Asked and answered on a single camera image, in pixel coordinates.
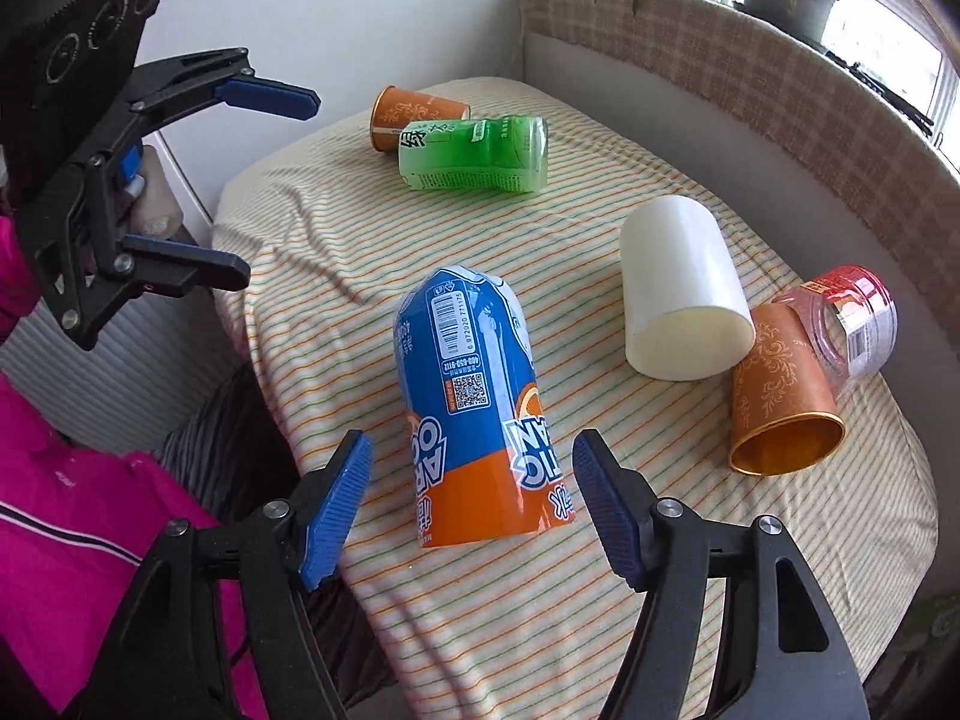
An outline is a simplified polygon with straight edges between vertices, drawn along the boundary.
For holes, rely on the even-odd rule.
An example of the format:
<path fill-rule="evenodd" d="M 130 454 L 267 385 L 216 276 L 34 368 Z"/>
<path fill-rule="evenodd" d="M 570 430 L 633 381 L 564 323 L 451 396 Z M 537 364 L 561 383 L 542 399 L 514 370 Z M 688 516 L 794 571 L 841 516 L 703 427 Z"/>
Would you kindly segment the person's hand on gripper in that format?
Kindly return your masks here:
<path fill-rule="evenodd" d="M 139 171 L 125 188 L 132 199 L 127 227 L 145 238 L 172 239 L 184 222 L 184 213 L 164 175 L 160 156 L 151 145 L 142 151 Z"/>

